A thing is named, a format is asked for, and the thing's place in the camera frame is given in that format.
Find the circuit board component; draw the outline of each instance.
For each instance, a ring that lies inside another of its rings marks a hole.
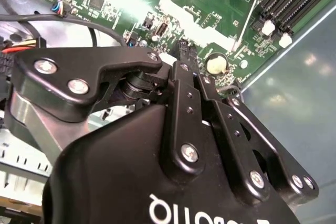
[[[130,47],[177,57],[185,49],[193,55],[195,72],[227,86],[245,82],[288,47],[295,33],[331,0],[62,1],[78,18],[114,29]]]

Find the capacitor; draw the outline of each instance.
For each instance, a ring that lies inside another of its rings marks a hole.
[[[239,64],[240,68],[245,69],[248,66],[248,61],[247,60],[242,60]]]
[[[228,70],[228,63],[225,55],[215,52],[208,56],[206,70],[210,74],[224,74]]]
[[[138,43],[138,46],[139,46],[139,47],[147,47],[147,46],[148,46],[148,43],[147,43],[147,41],[145,41],[145,40],[140,40],[140,42]]]
[[[159,41],[159,36],[154,35],[154,36],[152,36],[151,39],[152,39],[153,42],[158,42]]]

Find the mechanical arm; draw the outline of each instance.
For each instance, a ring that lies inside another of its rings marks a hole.
[[[237,98],[149,48],[35,48],[14,57],[9,130],[54,166],[45,223],[297,224],[313,178]],[[150,105],[96,131],[88,116]]]

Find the screw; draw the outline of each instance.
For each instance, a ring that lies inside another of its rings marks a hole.
[[[34,67],[40,73],[45,74],[52,74],[57,71],[56,65],[48,60],[38,60],[34,63]]]
[[[198,160],[197,150],[189,144],[184,144],[181,147],[183,157],[190,163],[195,163]]]
[[[87,83],[79,79],[69,81],[68,88],[75,94],[86,94],[89,92],[89,86]]]
[[[252,179],[253,184],[260,188],[263,189],[263,187],[265,186],[264,180],[262,179],[262,176],[256,172],[255,170],[250,172],[250,177]]]
[[[303,180],[304,182],[306,182],[306,184],[309,186],[310,189],[314,189],[314,185],[309,178],[303,177]]]
[[[194,113],[194,110],[193,110],[192,107],[188,107],[188,108],[187,108],[187,112],[188,112],[189,114],[193,114],[193,113]]]
[[[204,77],[204,81],[205,81],[206,83],[208,83],[208,84],[211,83],[210,79],[209,79],[207,76]]]
[[[181,68],[185,71],[189,71],[189,67],[186,64],[181,64]]]
[[[232,102],[233,102],[233,104],[236,105],[236,106],[239,106],[239,105],[240,105],[239,101],[238,101],[236,98],[233,98],[233,99],[232,99]]]
[[[292,179],[294,181],[294,184],[299,187],[299,188],[303,188],[303,184],[302,181],[300,180],[300,178],[297,175],[293,175]]]
[[[158,59],[158,57],[155,55],[155,53],[153,53],[153,52],[149,52],[148,53],[148,56],[149,56],[149,58],[151,58],[152,60],[154,60],[154,61],[157,61]]]

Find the green circuit board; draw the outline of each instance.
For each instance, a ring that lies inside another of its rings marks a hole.
[[[185,38],[184,30],[174,18],[164,14],[160,0],[63,0],[72,7],[72,14],[85,20],[100,23],[113,28],[127,39],[132,32],[139,35],[139,41],[146,41],[149,47],[158,52],[169,52],[174,43]],[[237,39],[251,9],[253,0],[171,0],[194,17],[194,23],[202,28],[213,27],[227,38]],[[143,22],[148,14],[153,17],[153,27],[144,29]],[[279,52],[278,42],[265,39],[260,33],[250,27],[258,17],[256,13],[249,19],[249,26],[243,37],[243,42],[236,51],[228,51],[216,43],[207,46],[197,45],[198,62],[201,72],[206,73],[203,63],[213,52],[225,54],[229,62],[229,71],[216,76],[218,86],[232,83],[234,80],[243,83],[270,57]],[[168,19],[169,25],[159,39],[153,38],[153,31]],[[246,68],[241,68],[242,60],[248,62]]]

